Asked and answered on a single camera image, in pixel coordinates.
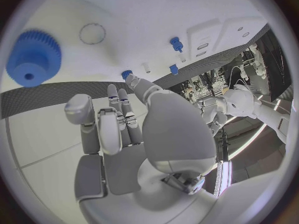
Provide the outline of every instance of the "white wall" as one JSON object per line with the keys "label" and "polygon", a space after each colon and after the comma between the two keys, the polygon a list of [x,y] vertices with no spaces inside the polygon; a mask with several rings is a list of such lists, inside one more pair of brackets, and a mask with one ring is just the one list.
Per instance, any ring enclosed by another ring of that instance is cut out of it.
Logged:
{"label": "white wall", "polygon": [[[129,95],[142,126],[146,107]],[[108,99],[94,99],[95,111]],[[74,178],[83,153],[80,127],[69,123],[65,104],[44,107],[9,118],[12,144],[22,171],[42,202],[67,224],[86,223],[74,195]]]}

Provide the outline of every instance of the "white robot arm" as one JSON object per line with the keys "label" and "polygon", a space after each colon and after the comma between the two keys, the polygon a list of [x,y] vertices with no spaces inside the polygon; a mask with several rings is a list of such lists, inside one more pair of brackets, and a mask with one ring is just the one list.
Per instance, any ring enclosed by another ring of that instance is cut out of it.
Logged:
{"label": "white robot arm", "polygon": [[262,105],[252,93],[243,85],[235,85],[220,97],[206,97],[194,103],[200,108],[202,116],[213,135],[227,121],[222,115],[248,116],[258,118],[263,123],[275,130],[279,139],[286,143],[290,115],[281,114],[276,110]]}

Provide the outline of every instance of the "blue plastic part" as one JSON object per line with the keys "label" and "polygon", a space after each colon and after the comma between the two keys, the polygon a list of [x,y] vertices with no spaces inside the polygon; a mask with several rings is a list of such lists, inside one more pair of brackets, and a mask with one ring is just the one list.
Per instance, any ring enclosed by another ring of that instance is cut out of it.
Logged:
{"label": "blue plastic part", "polygon": [[133,74],[133,72],[131,70],[124,71],[122,73],[123,79],[126,80],[126,78],[128,77],[129,74]]}
{"label": "blue plastic part", "polygon": [[172,66],[169,67],[170,71],[173,75],[177,75],[178,74],[178,67],[174,64]]}
{"label": "blue plastic part", "polygon": [[10,54],[6,70],[24,87],[38,86],[55,76],[61,66],[61,50],[49,34],[39,30],[22,33]]}
{"label": "blue plastic part", "polygon": [[178,37],[174,37],[170,40],[171,45],[173,46],[175,51],[180,51],[182,53],[183,44],[179,41]]}

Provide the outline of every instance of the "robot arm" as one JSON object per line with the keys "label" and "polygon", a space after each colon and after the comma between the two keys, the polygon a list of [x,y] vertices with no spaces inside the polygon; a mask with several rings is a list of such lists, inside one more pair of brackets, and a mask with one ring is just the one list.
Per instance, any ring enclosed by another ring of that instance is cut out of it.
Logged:
{"label": "robot arm", "polygon": [[235,89],[228,90],[220,97],[206,97],[195,105],[201,109],[202,116],[215,135],[226,121],[218,122],[219,113],[232,116],[248,116],[258,118],[275,130],[279,139],[286,143],[290,116],[262,105],[252,93],[243,85],[235,85]]}

